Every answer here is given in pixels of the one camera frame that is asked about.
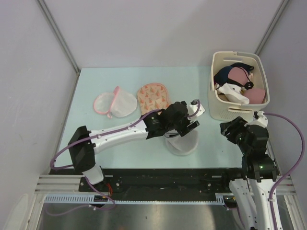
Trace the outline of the white mesh laundry bag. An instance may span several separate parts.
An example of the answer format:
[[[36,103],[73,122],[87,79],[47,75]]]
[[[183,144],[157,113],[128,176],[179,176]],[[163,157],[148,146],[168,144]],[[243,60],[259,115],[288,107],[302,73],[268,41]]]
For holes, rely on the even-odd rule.
[[[191,154],[198,146],[199,133],[193,130],[181,137],[178,133],[166,133],[165,144],[167,149],[174,155],[186,156]]]

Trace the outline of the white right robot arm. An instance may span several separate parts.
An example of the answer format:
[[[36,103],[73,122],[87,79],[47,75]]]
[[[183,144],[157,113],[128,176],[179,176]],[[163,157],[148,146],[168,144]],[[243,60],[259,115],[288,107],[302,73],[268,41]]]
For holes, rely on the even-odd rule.
[[[248,123],[239,116],[221,123],[220,131],[243,155],[242,177],[229,175],[221,180],[221,186],[236,198],[244,229],[281,230],[275,186],[277,171],[267,154],[267,128],[257,122]]]

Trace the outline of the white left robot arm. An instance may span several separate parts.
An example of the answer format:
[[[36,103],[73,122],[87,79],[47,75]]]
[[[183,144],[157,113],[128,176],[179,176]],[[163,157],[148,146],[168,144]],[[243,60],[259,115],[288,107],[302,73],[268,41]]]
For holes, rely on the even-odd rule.
[[[75,172],[82,173],[89,186],[102,191],[106,180],[95,156],[102,151],[132,141],[164,137],[167,148],[176,155],[192,153],[199,142],[195,130],[200,124],[198,117],[205,112],[198,99],[190,104],[175,102],[166,109],[156,109],[142,115],[136,121],[109,129],[88,130],[77,128],[68,148]]]

